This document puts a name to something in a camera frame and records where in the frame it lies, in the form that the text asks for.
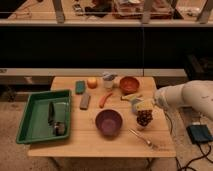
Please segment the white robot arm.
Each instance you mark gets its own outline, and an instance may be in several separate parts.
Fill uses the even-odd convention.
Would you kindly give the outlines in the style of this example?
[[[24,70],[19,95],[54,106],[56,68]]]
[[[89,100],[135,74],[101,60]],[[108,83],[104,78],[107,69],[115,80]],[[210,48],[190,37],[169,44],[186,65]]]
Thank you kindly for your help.
[[[155,91],[151,99],[136,103],[136,111],[191,107],[213,121],[213,81],[193,80],[166,86]]]

